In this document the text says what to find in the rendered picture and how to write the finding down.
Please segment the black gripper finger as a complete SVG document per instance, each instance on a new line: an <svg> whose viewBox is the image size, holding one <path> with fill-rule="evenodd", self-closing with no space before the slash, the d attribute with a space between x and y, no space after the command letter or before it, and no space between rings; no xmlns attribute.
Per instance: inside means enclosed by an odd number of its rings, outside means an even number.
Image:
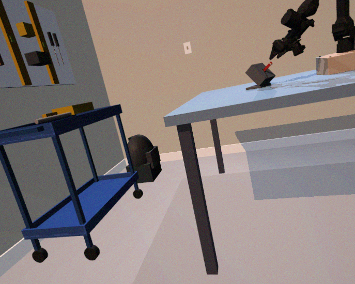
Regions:
<svg viewBox="0 0 355 284"><path fill-rule="evenodd" d="M273 47L272 47L272 51L271 51L269 60L272 60L278 53L281 52L274 45L272 45L272 46Z"/></svg>
<svg viewBox="0 0 355 284"><path fill-rule="evenodd" d="M287 53L288 51L292 51L292 49L291 49L291 48L289 49L289 47L287 47L287 49L286 49L284 52L278 53L278 55L277 55L276 58L277 58L277 59L280 58L282 55L284 55L284 54Z"/></svg>

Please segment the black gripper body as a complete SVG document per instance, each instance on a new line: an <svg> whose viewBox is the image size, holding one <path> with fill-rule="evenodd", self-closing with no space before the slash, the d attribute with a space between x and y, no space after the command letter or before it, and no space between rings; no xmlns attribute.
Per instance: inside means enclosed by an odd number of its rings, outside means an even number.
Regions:
<svg viewBox="0 0 355 284"><path fill-rule="evenodd" d="M288 31L288 34L281 39L277 39L273 42L273 45L281 52L285 51L287 47L295 42L296 40L300 39L301 35L296 33L293 29Z"/></svg>

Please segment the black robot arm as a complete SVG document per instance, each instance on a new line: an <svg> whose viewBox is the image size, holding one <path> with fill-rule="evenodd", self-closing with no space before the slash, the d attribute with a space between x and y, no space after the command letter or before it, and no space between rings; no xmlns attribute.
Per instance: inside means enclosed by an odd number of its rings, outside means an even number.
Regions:
<svg viewBox="0 0 355 284"><path fill-rule="evenodd" d="M319 0L305 0L298 8L298 11L295 12L293 9L288 9L281 19L281 24L302 35L309 26L314 27L315 21L313 19L309 20L307 17L314 15L318 6ZM355 50L355 26L349 14L349 6L349 0L336 0L337 16L335 24L332 24L334 40L338 41L336 53ZM305 45L300 44L300 40L298 39L288 46L292 49L294 56L300 55L306 48Z"/></svg>

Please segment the grey sloped panel with hole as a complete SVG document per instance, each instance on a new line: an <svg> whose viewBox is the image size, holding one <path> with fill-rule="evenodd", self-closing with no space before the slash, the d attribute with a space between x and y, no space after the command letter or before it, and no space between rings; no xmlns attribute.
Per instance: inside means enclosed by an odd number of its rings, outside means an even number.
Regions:
<svg viewBox="0 0 355 284"><path fill-rule="evenodd" d="M275 74L267 69L264 71L263 69L266 66L263 63L253 64L251 65L246 74L256 83L254 86L247 87L248 89L262 88L268 85L271 85L272 79L275 77Z"/></svg>

